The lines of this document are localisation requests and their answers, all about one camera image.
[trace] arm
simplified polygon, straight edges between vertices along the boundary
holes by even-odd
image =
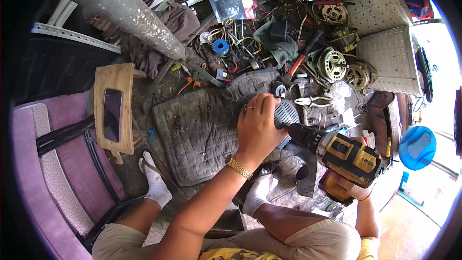
[[[380,238],[378,213],[375,212],[370,197],[364,201],[358,201],[358,217],[356,218],[355,229],[361,239],[365,237]]]
[[[237,124],[237,162],[253,173],[287,135],[274,127],[274,109],[280,99],[259,94],[242,110]],[[199,258],[204,235],[213,227],[246,179],[225,166],[175,217],[155,252],[155,259]]]
[[[378,215],[374,210],[371,200],[373,185],[367,189],[363,189],[338,174],[333,173],[333,176],[340,186],[344,187],[358,200],[358,216],[356,218],[355,229],[358,231],[361,239],[365,237],[380,238]]]

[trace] khaki shorts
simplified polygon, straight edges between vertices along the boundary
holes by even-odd
[[[93,246],[94,260],[148,260],[156,244],[141,247],[146,236],[120,224],[107,224]],[[284,260],[352,259],[361,249],[358,232],[336,219],[325,219],[301,229],[284,243],[271,237],[264,228],[251,229],[230,238],[204,239],[201,252],[217,248],[243,248],[269,252]]]

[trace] green rag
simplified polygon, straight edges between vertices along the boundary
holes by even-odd
[[[285,62],[298,57],[298,46],[290,36],[287,36],[284,42],[272,42],[271,24],[274,21],[276,20],[273,16],[269,22],[263,24],[254,32],[254,38],[262,44],[265,50],[273,55],[278,62],[278,68],[281,68]]]

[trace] yellow shirt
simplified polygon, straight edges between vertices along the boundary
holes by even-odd
[[[361,251],[359,252],[358,260],[375,260],[377,259],[377,251],[379,240],[374,237],[361,238]]]
[[[361,239],[361,251],[358,260],[376,260],[378,250],[378,239],[366,237]],[[219,248],[202,253],[199,260],[282,260],[279,256],[254,252],[241,248]]]
[[[219,248],[202,253],[199,260],[282,260],[278,256],[265,253],[248,251],[241,248]]]

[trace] wooden frame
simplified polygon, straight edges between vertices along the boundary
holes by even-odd
[[[132,86],[135,65],[133,63],[100,66],[96,68],[94,87],[95,130],[98,145],[110,150],[117,163],[122,164],[120,153],[132,155]],[[107,89],[119,90],[122,93],[120,114],[120,141],[108,140],[103,135],[104,95]]]

